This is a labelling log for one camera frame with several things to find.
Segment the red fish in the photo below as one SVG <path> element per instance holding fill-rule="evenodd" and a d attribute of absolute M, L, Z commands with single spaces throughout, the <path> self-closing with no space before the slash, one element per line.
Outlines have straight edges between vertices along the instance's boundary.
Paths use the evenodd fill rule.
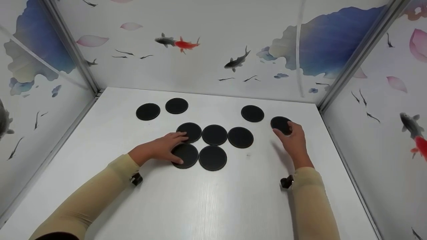
<path fill-rule="evenodd" d="M 191 42 L 185 42 L 184 40 L 182 40 L 182 37 L 179 37 L 179 41 L 175 42 L 175 46 L 181 48 L 181 53 L 184 53 L 184 49 L 193 49 L 197 46 L 200 45 L 199 43 L 200 38 L 197 39 L 197 43 L 191 43 Z"/>
<path fill-rule="evenodd" d="M 416 136 L 414 141 L 416 147 L 411 149 L 411 152 L 414 154 L 414 156 L 417 152 L 420 152 L 421 157 L 424 157 L 424 159 L 427 161 L 427 140 L 425 140 L 421 136 Z"/>

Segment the black round disc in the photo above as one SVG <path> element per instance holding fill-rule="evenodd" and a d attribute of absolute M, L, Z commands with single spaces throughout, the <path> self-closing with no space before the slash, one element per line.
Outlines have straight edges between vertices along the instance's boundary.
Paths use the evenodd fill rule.
<path fill-rule="evenodd" d="M 228 141 L 237 148 L 247 148 L 254 142 L 254 136 L 246 128 L 235 127 L 228 132 Z"/>
<path fill-rule="evenodd" d="M 172 114 L 180 114 L 188 109 L 188 103 L 182 98 L 172 98 L 166 103 L 166 111 Z"/>
<path fill-rule="evenodd" d="M 187 132 L 188 140 L 185 143 L 194 143 L 202 136 L 202 129 L 195 123 L 183 123 L 176 130 L 177 132 Z"/>
<path fill-rule="evenodd" d="M 197 159 L 199 158 L 199 152 L 197 151 L 197 148 L 187 143 L 177 145 L 172 149 L 171 153 L 177 157 L 180 157 L 184 161 L 183 164 L 172 163 L 175 167 L 181 169 L 192 167 L 194 164 L 196 164 Z"/>
<path fill-rule="evenodd" d="M 242 117 L 249 122 L 257 123 L 264 119 L 264 112 L 261 108 L 254 105 L 247 105 L 242 108 Z"/>
<path fill-rule="evenodd" d="M 154 103 L 146 103 L 136 110 L 136 117 L 143 121 L 153 120 L 160 114 L 160 107 Z"/>
<path fill-rule="evenodd" d="M 209 171 L 218 171 L 227 163 L 227 154 L 218 146 L 206 146 L 200 151 L 200 165 Z"/>
<path fill-rule="evenodd" d="M 203 140 L 213 146 L 219 146 L 227 140 L 227 130 L 220 125 L 209 125 L 203 129 Z"/>
<path fill-rule="evenodd" d="M 274 117 L 271 119 L 270 125 L 273 129 L 279 129 L 285 135 L 291 135 L 291 127 L 288 125 L 291 120 L 287 117 Z"/>

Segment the hand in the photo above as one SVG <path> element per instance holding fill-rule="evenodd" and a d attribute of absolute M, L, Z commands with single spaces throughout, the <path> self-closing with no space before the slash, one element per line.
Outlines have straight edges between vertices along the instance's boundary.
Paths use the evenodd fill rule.
<path fill-rule="evenodd" d="M 305 134 L 302 126 L 289 121 L 292 133 L 288 137 L 279 129 L 273 129 L 273 132 L 279 137 L 286 152 L 292 158 L 295 169 L 300 167 L 314 167 L 307 153 Z"/>
<path fill-rule="evenodd" d="M 129 152 L 129 156 L 139 166 L 142 166 L 145 162 L 152 158 L 183 164 L 184 161 L 173 155 L 170 151 L 176 145 L 188 139 L 188 137 L 184 137 L 186 134 L 186 132 L 168 133 L 161 138 L 157 138 L 151 142 L 136 146 Z"/>

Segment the sleeve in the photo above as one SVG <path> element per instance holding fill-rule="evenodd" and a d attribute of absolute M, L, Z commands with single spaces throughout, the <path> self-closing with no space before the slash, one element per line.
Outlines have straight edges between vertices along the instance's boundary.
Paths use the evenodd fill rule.
<path fill-rule="evenodd" d="M 314 168 L 296 170 L 292 193 L 299 240 L 339 240 L 325 186 Z"/>
<path fill-rule="evenodd" d="M 70 233 L 84 240 L 91 223 L 130 185 L 139 166 L 126 154 L 78 188 L 32 234 L 30 240 L 54 232 Z"/>

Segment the wallpaper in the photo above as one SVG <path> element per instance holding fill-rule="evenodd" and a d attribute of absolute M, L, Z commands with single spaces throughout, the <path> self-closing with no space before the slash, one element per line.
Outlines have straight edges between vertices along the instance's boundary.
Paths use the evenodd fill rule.
<path fill-rule="evenodd" d="M 426 7 L 410 2 L 325 114 L 386 240 L 427 238 Z"/>
<path fill-rule="evenodd" d="M 318 102 L 386 3 L 78 0 L 57 6 L 102 88 Z M 331 7 L 310 10 L 317 5 Z M 361 68 L 354 77 L 367 76 Z"/>
<path fill-rule="evenodd" d="M 93 95 L 38 0 L 0 7 L 2 215 Z"/>

